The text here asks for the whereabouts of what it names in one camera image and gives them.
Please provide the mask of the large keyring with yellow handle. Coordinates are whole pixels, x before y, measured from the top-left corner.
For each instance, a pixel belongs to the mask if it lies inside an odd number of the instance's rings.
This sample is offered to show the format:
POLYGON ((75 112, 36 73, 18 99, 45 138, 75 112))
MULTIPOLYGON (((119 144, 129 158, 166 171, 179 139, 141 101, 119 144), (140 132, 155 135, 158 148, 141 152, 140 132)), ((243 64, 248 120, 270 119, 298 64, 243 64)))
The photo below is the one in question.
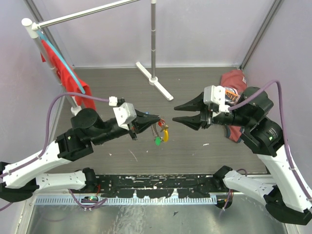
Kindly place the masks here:
POLYGON ((154 143, 156 146, 160 146, 162 143, 169 141, 169 126, 166 124, 166 121, 163 118, 161 118, 159 121, 151 126, 154 143), (165 124, 160 127, 158 125, 159 121, 163 121, 165 124))

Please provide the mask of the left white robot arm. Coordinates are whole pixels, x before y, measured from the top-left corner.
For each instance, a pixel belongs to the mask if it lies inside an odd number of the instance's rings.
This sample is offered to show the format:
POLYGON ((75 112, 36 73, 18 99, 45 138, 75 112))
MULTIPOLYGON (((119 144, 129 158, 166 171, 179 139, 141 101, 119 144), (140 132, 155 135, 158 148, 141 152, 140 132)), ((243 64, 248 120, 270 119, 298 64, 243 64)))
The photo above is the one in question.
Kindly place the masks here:
POLYGON ((34 192, 70 189, 86 193, 97 190, 98 180, 91 168, 73 173, 51 174, 49 171, 61 165, 69 164, 93 153, 94 145, 130 135, 133 140, 153 124, 160 116, 135 110, 127 128, 121 128, 116 118, 103 121, 91 108, 81 110, 71 118, 72 127, 59 135, 45 150, 16 162, 0 164, 1 199, 20 202, 29 199, 34 192))

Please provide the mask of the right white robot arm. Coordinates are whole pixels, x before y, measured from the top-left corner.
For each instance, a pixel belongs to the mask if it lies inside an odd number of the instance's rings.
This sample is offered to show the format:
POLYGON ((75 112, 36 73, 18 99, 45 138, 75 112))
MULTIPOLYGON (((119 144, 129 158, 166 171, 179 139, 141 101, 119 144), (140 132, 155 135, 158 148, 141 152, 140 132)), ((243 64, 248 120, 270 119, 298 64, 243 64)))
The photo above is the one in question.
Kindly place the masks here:
POLYGON ((248 87, 234 102, 227 100, 224 87, 212 85, 175 107, 176 111, 196 112, 195 116, 175 117, 174 121, 193 130, 211 125, 242 128, 243 143, 264 163, 275 184, 256 181, 223 166, 213 175, 216 190, 241 192, 263 204, 282 223, 307 225, 312 219, 309 187, 295 167, 282 127, 267 117, 272 108, 273 102, 263 89, 248 87))

